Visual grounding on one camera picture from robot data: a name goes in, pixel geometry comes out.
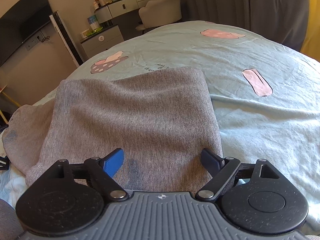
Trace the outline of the white bedside cabinet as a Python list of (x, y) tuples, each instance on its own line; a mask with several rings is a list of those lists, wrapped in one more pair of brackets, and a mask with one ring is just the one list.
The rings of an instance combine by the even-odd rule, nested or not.
[(88, 58), (93, 57), (113, 46), (124, 42), (118, 25), (114, 25), (81, 41), (82, 48)]

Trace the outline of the blue white box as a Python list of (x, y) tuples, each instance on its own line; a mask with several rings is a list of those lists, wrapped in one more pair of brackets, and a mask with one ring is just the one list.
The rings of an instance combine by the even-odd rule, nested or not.
[(99, 24), (99, 22), (98, 22), (98, 20), (97, 20), (96, 15), (90, 16), (90, 17), (87, 19), (87, 21), (88, 21), (88, 23), (89, 23), (89, 25), (90, 25), (90, 27), (91, 27), (91, 29), (92, 29), (93, 31), (95, 31), (96, 29), (99, 29), (99, 28), (100, 28), (100, 24)]

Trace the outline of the wall power socket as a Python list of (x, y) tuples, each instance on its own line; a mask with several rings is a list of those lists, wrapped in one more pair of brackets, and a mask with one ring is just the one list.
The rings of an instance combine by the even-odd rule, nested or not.
[(35, 45), (37, 45), (39, 43), (39, 39), (36, 38), (36, 37), (31, 37), (30, 39), (28, 39), (26, 42), (25, 42), (25, 48), (27, 51), (31, 50)]

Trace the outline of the white tall panel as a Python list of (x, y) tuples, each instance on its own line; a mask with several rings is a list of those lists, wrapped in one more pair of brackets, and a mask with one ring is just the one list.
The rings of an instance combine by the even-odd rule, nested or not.
[(67, 49), (74, 64), (76, 65), (76, 68), (78, 68), (80, 65), (83, 64), (83, 62), (84, 62), (83, 58), (80, 55), (80, 52), (79, 52), (78, 48), (76, 47), (76, 44), (73, 41), (64, 21), (60, 17), (59, 12), (56, 11), (56, 12), (52, 13), (49, 16), (49, 18), (53, 24), (55, 31), (60, 36), (65, 48)]

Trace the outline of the white shell-back chair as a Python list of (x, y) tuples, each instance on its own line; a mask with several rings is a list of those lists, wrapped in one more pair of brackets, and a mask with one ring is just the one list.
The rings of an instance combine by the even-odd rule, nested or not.
[(144, 33), (147, 29), (172, 24), (182, 19), (181, 0), (151, 0), (139, 9), (142, 24), (136, 27)]

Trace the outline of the black wall television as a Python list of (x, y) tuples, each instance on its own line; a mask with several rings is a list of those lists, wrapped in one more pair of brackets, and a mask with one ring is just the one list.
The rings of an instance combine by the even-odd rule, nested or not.
[(19, 0), (1, 17), (1, 64), (50, 22), (48, 0)]

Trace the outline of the white vanity desk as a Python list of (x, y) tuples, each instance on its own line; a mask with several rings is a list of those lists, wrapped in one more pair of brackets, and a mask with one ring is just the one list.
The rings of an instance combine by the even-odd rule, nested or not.
[(95, 10), (94, 14), (99, 23), (104, 23), (120, 15), (138, 10), (151, 0), (117, 0)]

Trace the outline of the grey curtain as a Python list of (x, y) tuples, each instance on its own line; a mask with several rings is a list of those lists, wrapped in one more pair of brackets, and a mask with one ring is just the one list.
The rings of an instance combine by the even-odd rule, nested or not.
[(309, 0), (182, 0), (186, 21), (204, 20), (244, 28), (300, 51)]

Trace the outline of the yellow curtain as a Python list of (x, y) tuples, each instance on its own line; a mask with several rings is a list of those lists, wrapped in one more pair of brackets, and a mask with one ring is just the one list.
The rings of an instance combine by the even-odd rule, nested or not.
[(301, 53), (319, 61), (319, 0), (309, 0), (309, 16)]

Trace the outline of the grey knit pants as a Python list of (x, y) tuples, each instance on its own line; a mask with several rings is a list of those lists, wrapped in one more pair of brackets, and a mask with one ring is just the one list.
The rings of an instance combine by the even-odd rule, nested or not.
[(2, 142), (28, 185), (57, 160), (82, 163), (121, 148), (115, 180), (124, 189), (196, 192), (210, 180), (201, 151), (222, 156), (204, 74), (191, 67), (62, 81), (55, 98), (13, 114)]

